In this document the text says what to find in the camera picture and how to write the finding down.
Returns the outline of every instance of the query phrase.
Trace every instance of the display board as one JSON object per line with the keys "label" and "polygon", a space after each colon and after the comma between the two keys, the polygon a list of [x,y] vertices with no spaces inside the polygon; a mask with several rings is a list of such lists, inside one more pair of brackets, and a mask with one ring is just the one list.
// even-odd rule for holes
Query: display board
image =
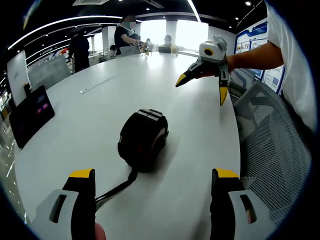
{"label": "display board", "polygon": [[[257,22],[240,32],[235,38],[234,54],[253,50],[268,42],[267,40],[267,18]],[[250,69],[255,74],[255,80],[260,80],[277,94],[280,92],[281,84],[285,74],[284,66],[270,70]]]}
{"label": "display board", "polygon": [[274,69],[265,70],[262,81],[278,94],[280,92],[284,73],[285,67],[283,65]]}
{"label": "display board", "polygon": [[241,53],[247,52],[250,50],[251,41],[246,41],[241,43]]}
{"label": "display board", "polygon": [[[266,44],[267,42],[268,40],[266,38],[259,39],[259,40],[252,40],[250,50],[255,49],[263,44]],[[264,74],[263,70],[260,70],[260,69],[251,69],[251,70],[255,73],[256,78],[258,78],[259,80],[262,78],[262,75]]]}

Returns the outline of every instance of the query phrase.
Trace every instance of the office chair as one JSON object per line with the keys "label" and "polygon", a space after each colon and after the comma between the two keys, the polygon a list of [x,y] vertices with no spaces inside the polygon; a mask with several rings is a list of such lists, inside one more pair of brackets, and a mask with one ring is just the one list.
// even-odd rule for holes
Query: office chair
{"label": "office chair", "polygon": [[255,81],[234,105],[244,188],[252,190],[279,225],[311,169],[305,126],[268,86]]}
{"label": "office chair", "polygon": [[228,91],[233,105],[252,86],[255,77],[256,74],[246,68],[237,68],[231,72]]}

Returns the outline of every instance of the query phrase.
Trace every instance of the ceiling vent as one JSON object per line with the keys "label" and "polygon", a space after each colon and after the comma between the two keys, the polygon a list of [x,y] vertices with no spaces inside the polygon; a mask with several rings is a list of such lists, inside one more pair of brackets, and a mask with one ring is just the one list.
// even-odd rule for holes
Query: ceiling vent
{"label": "ceiling vent", "polygon": [[79,6],[79,5],[102,5],[105,4],[110,0],[75,0],[72,6]]}

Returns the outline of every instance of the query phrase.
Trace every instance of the black shirt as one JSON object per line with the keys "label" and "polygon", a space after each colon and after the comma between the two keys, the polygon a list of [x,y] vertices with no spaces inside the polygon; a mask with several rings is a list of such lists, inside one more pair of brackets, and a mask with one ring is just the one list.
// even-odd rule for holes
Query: black shirt
{"label": "black shirt", "polygon": [[117,26],[114,32],[114,43],[116,47],[116,54],[121,54],[121,51],[119,48],[121,47],[130,47],[129,43],[126,43],[122,40],[121,36],[125,34],[127,37],[129,37],[128,30],[124,29],[122,26]]}

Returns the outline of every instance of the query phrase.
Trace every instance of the white table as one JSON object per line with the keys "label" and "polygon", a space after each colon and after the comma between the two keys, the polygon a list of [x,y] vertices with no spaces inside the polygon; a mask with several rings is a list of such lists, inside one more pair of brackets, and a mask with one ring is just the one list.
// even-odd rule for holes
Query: white table
{"label": "white table", "polygon": [[17,184],[30,220],[37,205],[61,189],[73,171],[95,169],[96,196],[125,181],[130,167],[118,154],[120,131],[134,112],[146,108],[163,112],[168,120],[161,167],[140,173],[97,211],[96,222],[112,240],[209,239],[212,169],[239,174],[240,146],[230,97],[219,106],[217,79],[194,79],[175,87],[195,60],[155,52],[122,57],[48,89],[55,117],[24,149],[15,148]]}

